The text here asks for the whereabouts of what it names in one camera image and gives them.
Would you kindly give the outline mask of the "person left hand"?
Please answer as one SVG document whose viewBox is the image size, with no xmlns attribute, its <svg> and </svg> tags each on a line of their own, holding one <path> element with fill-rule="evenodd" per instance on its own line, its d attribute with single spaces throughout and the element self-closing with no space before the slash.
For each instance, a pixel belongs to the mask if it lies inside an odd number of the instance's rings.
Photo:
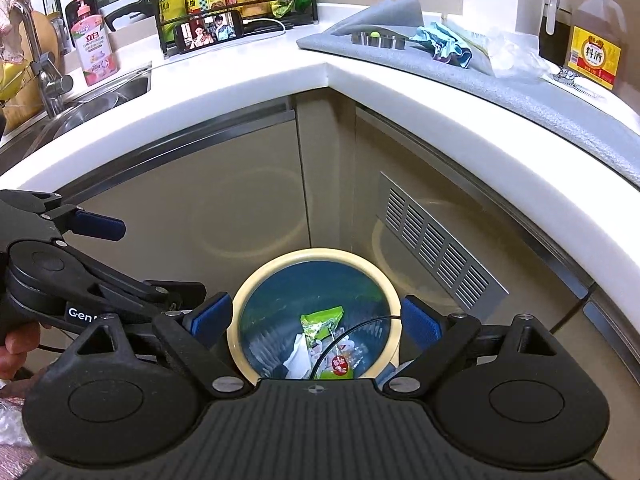
<svg viewBox="0 0 640 480">
<path fill-rule="evenodd" d="M 0 348 L 0 378 L 12 379 L 25 364 L 29 352 L 39 348 L 41 330 L 50 330 L 50 325 L 31 322 L 17 327 L 6 334 Z"/>
</svg>

